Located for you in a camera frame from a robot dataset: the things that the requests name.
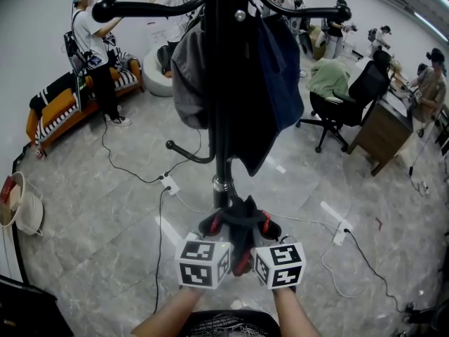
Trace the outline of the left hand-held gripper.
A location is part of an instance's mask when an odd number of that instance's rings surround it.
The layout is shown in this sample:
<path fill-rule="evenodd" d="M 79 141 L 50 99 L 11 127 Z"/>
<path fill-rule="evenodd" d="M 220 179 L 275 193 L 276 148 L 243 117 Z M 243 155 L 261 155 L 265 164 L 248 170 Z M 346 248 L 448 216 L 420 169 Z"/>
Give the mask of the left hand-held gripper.
<path fill-rule="evenodd" d="M 222 229 L 219 213 L 199 223 L 203 237 L 216 236 Z M 190 232 L 181 239 L 175 252 L 175 266 L 180 286 L 201 289 L 217 289 L 231 268 L 232 245 L 224 241 L 202 239 Z"/>

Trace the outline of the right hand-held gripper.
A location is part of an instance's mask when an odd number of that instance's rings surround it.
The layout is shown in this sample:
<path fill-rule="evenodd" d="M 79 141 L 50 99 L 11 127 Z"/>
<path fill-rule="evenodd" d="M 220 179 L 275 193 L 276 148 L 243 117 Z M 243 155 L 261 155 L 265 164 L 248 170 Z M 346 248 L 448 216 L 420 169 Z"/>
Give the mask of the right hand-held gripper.
<path fill-rule="evenodd" d="M 273 240 L 260 242 L 250 252 L 253 258 L 252 269 L 261 286 L 266 289 L 294 288 L 302 281 L 307 261 L 301 242 L 294 237 L 281 236 L 281 226 L 262 212 L 262 222 L 259 222 L 259 232 L 263 239 Z"/>

